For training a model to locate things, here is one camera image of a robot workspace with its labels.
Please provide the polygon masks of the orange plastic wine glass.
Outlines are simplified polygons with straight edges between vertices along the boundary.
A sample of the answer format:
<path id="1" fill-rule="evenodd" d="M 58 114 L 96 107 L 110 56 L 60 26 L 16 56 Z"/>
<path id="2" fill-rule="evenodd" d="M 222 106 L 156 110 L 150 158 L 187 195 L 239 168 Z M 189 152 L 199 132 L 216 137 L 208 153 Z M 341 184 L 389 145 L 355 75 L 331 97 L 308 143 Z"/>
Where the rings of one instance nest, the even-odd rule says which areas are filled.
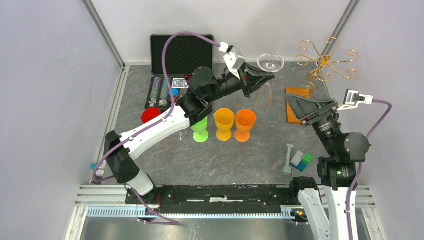
<path id="1" fill-rule="evenodd" d="M 245 143 L 250 139 L 250 131 L 255 126 L 256 120 L 256 114 L 250 109 L 242 109 L 236 114 L 234 136 L 238 142 Z"/>

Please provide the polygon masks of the yellow plastic wine glass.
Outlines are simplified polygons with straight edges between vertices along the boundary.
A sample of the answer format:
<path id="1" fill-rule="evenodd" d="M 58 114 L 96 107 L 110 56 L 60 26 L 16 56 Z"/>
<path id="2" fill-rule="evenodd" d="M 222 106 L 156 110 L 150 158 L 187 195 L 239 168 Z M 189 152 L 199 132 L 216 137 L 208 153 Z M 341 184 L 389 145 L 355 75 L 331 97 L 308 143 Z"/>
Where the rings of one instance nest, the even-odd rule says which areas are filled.
<path id="1" fill-rule="evenodd" d="M 215 112 L 214 120 L 217 127 L 217 139 L 222 142 L 228 141 L 232 137 L 235 114 L 228 108 L 220 108 Z"/>

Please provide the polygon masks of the green plastic wine glass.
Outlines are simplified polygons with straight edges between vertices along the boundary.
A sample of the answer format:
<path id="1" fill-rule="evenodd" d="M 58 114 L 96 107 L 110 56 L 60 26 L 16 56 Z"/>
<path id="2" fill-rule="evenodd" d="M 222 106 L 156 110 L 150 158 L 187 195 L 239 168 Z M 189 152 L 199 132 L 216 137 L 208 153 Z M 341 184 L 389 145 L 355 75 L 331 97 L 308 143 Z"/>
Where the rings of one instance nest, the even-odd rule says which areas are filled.
<path id="1" fill-rule="evenodd" d="M 209 132 L 207 131 L 207 126 L 208 117 L 206 116 L 203 120 L 190 127 L 190 129 L 193 131 L 192 137 L 195 142 L 204 143 L 208 140 Z"/>

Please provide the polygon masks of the red plastic wine glass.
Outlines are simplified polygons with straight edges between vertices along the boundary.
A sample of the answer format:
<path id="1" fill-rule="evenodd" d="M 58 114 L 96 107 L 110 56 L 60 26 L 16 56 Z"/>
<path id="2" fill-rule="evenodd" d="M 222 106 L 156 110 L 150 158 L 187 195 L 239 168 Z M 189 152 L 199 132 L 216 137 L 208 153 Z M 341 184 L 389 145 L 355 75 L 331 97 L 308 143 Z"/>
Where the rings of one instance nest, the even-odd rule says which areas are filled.
<path id="1" fill-rule="evenodd" d="M 150 107 L 148 109 L 146 109 L 142 114 L 141 114 L 141 122 L 143 124 L 148 123 L 149 121 L 153 120 L 154 118 L 160 116 L 162 114 L 161 110 L 156 108 L 156 107 Z"/>

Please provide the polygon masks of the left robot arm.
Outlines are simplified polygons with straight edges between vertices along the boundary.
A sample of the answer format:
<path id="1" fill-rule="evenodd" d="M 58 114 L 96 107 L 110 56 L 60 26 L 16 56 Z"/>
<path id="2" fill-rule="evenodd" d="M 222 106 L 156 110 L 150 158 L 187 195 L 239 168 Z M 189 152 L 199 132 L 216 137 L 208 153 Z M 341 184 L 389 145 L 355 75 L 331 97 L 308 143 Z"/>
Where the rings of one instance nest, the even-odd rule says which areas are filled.
<path id="1" fill-rule="evenodd" d="M 105 137 L 105 160 L 119 184 L 127 184 L 145 204 L 153 203 L 157 190 L 150 177 L 135 163 L 145 151 L 165 138 L 188 129 L 205 119 L 212 111 L 212 102 L 242 91 L 249 98 L 265 83 L 275 78 L 273 73 L 244 63 L 235 73 L 216 78 L 211 68 L 196 68 L 188 80 L 188 91 L 175 105 L 148 123 Z"/>

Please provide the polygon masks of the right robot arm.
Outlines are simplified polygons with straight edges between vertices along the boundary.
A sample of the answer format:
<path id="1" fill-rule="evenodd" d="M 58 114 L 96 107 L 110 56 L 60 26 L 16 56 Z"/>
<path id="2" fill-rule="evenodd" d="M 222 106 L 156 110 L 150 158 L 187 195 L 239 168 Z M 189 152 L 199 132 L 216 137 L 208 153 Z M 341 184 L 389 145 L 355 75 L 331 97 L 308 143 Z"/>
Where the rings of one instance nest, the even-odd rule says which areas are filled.
<path id="1" fill-rule="evenodd" d="M 335 99 L 314 101 L 285 94 L 295 117 L 304 126 L 313 127 L 327 157 L 319 157 L 318 176 L 326 196 L 323 207 L 319 186 L 312 177 L 294 177 L 289 185 L 289 199 L 303 207 L 316 240 L 356 240 L 355 198 L 358 171 L 356 165 L 366 160 L 370 149 L 362 133 L 343 133 Z"/>

